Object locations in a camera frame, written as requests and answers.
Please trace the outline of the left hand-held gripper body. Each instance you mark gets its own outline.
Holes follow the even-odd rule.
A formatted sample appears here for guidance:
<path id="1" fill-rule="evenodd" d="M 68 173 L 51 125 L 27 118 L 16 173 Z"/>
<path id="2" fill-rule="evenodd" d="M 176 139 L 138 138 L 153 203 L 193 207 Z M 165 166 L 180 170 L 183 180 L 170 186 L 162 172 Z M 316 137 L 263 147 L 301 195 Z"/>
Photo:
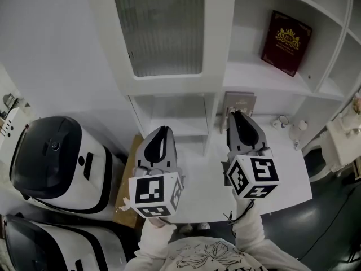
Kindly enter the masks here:
<path id="1" fill-rule="evenodd" d="M 130 206 L 143 218 L 176 214 L 183 192 L 184 176 L 180 168 L 169 171 L 136 167 L 129 178 Z"/>

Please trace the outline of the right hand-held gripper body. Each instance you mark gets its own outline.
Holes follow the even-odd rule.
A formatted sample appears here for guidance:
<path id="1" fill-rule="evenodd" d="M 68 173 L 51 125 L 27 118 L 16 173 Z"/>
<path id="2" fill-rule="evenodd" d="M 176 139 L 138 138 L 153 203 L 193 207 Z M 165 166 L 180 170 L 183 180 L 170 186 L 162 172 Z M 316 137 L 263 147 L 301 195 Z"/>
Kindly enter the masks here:
<path id="1" fill-rule="evenodd" d="M 227 186 L 239 199 L 268 197 L 280 184 L 275 160 L 269 147 L 246 147 L 231 151 L 222 162 Z"/>

